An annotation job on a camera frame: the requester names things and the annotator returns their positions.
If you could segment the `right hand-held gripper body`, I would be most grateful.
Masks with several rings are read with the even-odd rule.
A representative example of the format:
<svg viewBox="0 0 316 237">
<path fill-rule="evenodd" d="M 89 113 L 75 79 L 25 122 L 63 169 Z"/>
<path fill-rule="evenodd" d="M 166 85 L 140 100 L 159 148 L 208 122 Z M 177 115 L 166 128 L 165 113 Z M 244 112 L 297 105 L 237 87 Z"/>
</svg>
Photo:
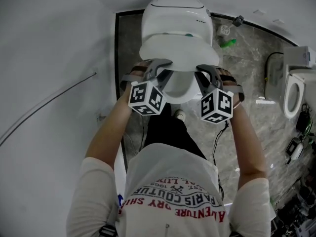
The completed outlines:
<svg viewBox="0 0 316 237">
<path fill-rule="evenodd" d="M 200 84 L 200 119 L 212 124 L 219 124 L 233 117 L 233 93 L 224 91 L 223 85 Z"/>
</svg>

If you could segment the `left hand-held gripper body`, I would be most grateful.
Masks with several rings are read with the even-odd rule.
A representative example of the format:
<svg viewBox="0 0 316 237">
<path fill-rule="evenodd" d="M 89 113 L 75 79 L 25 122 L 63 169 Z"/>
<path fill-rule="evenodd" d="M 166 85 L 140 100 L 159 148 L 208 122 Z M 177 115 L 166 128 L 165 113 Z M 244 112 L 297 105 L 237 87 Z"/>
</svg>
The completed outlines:
<svg viewBox="0 0 316 237">
<path fill-rule="evenodd" d="M 140 77 L 131 79 L 128 106 L 142 116 L 160 115 L 166 104 L 166 98 L 157 80 L 141 81 Z"/>
</svg>

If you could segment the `white toilet lid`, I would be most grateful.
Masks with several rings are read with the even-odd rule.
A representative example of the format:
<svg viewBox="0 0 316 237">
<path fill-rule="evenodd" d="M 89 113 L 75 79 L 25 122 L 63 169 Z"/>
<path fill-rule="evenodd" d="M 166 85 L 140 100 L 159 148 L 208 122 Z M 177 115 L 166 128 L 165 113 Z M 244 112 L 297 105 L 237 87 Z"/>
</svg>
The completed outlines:
<svg viewBox="0 0 316 237">
<path fill-rule="evenodd" d="M 216 51 L 198 37 L 153 35 L 142 44 L 139 55 L 143 60 L 171 60 L 169 69 L 173 71 L 191 72 L 198 65 L 219 65 Z"/>
</svg>

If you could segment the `person's left forearm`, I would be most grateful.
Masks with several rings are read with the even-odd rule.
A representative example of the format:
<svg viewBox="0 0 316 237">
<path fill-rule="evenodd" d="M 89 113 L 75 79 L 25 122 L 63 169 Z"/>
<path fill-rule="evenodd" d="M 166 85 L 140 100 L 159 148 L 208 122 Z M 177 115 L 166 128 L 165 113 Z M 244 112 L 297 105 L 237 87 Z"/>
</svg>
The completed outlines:
<svg viewBox="0 0 316 237">
<path fill-rule="evenodd" d="M 128 98 L 120 97 L 94 135 L 85 156 L 98 159 L 114 168 L 119 146 L 131 113 Z"/>
</svg>

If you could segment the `person's right forearm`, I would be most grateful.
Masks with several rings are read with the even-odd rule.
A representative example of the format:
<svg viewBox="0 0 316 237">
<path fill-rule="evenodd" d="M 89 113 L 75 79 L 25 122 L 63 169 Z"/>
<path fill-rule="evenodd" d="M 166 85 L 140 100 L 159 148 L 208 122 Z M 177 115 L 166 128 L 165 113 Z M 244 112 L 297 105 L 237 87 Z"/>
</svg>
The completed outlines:
<svg viewBox="0 0 316 237">
<path fill-rule="evenodd" d="M 261 142 L 242 105 L 238 105 L 233 110 L 233 117 L 230 122 L 240 171 L 238 181 L 238 188 L 240 189 L 254 179 L 267 177 L 265 157 Z"/>
</svg>

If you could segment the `white round smart toilet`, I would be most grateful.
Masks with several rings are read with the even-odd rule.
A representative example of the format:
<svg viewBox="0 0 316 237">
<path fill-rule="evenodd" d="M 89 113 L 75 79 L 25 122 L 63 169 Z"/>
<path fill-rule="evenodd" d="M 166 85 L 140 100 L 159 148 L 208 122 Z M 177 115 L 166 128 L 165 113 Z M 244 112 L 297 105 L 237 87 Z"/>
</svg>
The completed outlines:
<svg viewBox="0 0 316 237">
<path fill-rule="evenodd" d="M 152 0 L 142 17 L 142 44 L 161 34 L 198 37 L 212 46 L 213 24 L 208 9 L 198 0 Z M 171 70 L 169 66 L 158 72 Z"/>
</svg>

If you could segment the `person's right hand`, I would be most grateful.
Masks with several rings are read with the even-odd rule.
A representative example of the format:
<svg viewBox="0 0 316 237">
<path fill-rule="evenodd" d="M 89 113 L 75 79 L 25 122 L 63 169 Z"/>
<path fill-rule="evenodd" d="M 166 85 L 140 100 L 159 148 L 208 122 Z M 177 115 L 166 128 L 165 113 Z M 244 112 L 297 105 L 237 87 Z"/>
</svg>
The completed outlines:
<svg viewBox="0 0 316 237">
<path fill-rule="evenodd" d="M 224 86 L 237 86 L 237 81 L 235 78 L 231 75 L 231 73 L 223 68 L 216 68 L 217 73 L 220 76 L 220 79 L 222 81 L 222 85 Z"/>
</svg>

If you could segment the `person's left hand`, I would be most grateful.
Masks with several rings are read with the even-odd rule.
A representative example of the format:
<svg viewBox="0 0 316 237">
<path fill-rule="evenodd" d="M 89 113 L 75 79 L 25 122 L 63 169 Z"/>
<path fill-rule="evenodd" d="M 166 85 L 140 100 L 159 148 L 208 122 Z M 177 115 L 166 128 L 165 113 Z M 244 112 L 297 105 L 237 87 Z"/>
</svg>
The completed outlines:
<svg viewBox="0 0 316 237">
<path fill-rule="evenodd" d="M 130 75 L 138 76 L 140 78 L 143 78 L 145 75 L 145 72 L 147 71 L 148 67 L 151 65 L 151 61 L 141 61 L 134 65 L 134 67 L 130 71 Z"/>
</svg>

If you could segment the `green bottle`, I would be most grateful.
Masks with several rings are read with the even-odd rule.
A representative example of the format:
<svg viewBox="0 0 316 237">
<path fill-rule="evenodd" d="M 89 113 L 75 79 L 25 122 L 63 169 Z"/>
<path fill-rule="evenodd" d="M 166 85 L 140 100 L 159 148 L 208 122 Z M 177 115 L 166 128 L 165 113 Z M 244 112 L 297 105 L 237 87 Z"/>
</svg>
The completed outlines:
<svg viewBox="0 0 316 237">
<path fill-rule="evenodd" d="M 236 42 L 237 42 L 236 39 L 231 39 L 231 40 L 229 40 L 229 41 L 227 41 L 227 42 L 225 42 L 225 43 L 220 44 L 220 47 L 221 47 L 221 48 L 227 48 L 227 47 L 230 47 L 230 46 L 235 45 Z"/>
</svg>

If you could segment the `person's black trousers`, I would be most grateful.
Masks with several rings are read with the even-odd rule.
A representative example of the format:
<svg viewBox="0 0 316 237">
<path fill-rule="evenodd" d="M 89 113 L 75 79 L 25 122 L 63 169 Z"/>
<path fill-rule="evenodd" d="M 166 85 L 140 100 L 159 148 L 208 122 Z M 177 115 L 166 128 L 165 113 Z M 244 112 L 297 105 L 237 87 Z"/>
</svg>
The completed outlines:
<svg viewBox="0 0 316 237">
<path fill-rule="evenodd" d="M 170 145 L 206 158 L 187 132 L 185 123 L 171 114 L 169 103 L 165 104 L 160 115 L 149 119 L 144 147 L 154 143 Z"/>
</svg>

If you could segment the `white brush holder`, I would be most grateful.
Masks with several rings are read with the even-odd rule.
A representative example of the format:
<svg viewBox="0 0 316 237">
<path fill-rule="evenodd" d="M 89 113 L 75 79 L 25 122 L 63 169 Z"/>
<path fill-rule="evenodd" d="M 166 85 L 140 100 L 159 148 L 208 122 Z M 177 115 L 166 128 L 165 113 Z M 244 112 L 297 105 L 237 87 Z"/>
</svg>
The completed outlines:
<svg viewBox="0 0 316 237">
<path fill-rule="evenodd" d="M 218 27 L 218 30 L 217 30 L 217 36 L 220 36 L 220 37 L 227 37 L 230 35 L 230 27 L 227 26 L 227 25 L 220 25 Z"/>
</svg>

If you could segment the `black angle valve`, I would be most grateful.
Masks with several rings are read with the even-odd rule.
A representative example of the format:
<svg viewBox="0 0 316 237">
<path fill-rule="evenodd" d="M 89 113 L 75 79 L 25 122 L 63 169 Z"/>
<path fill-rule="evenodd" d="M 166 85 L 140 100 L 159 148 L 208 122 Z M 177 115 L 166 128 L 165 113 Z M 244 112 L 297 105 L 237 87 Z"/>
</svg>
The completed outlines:
<svg viewBox="0 0 316 237">
<path fill-rule="evenodd" d="M 243 24 L 243 22 L 244 17 L 240 15 L 231 22 L 231 24 L 228 26 L 228 29 L 230 30 L 231 28 L 238 28 Z"/>
</svg>

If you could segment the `person's white printed t-shirt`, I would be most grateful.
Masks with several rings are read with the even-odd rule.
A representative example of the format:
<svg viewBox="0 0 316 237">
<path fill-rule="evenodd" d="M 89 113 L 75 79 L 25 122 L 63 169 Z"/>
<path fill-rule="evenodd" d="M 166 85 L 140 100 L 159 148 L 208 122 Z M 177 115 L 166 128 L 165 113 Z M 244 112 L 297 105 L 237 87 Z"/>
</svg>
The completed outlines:
<svg viewBox="0 0 316 237">
<path fill-rule="evenodd" d="M 217 167 L 165 144 L 146 146 L 130 162 L 123 203 L 106 163 L 85 158 L 67 219 L 67 237 L 270 237 L 269 182 L 254 179 L 229 210 Z"/>
</svg>

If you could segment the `white and black power adapter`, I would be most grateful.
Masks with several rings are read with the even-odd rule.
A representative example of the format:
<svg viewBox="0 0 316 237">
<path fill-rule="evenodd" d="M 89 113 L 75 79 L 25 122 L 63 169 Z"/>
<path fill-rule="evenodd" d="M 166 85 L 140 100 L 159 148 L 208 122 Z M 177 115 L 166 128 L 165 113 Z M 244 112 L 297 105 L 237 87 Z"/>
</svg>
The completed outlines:
<svg viewBox="0 0 316 237">
<path fill-rule="evenodd" d="M 299 139 L 293 138 L 286 149 L 286 153 L 289 156 L 288 162 L 297 160 L 300 157 L 303 148 L 304 144 Z"/>
</svg>

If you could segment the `pile of dark equipment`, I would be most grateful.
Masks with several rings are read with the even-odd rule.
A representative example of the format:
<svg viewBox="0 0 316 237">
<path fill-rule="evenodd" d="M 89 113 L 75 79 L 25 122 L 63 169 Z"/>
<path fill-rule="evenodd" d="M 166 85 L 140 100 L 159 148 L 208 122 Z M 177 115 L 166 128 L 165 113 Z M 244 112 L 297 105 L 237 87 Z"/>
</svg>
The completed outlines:
<svg viewBox="0 0 316 237">
<path fill-rule="evenodd" d="M 289 200 L 276 210 L 271 237 L 316 237 L 316 188 L 300 178 L 289 194 Z"/>
</svg>

